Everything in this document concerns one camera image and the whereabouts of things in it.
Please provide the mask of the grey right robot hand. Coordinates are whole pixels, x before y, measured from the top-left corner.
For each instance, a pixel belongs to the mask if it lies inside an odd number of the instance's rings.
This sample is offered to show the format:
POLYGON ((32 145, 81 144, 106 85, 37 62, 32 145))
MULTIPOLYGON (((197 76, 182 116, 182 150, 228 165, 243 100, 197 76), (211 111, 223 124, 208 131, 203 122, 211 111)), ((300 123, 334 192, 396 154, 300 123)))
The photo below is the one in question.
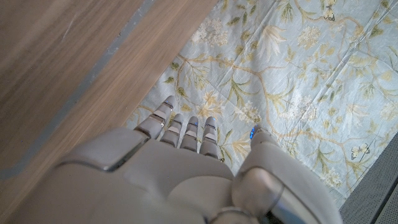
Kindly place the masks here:
POLYGON ((236 174, 218 159, 216 121, 173 114, 168 97, 134 129, 61 158, 9 223, 341 223, 326 187, 265 128, 236 174))

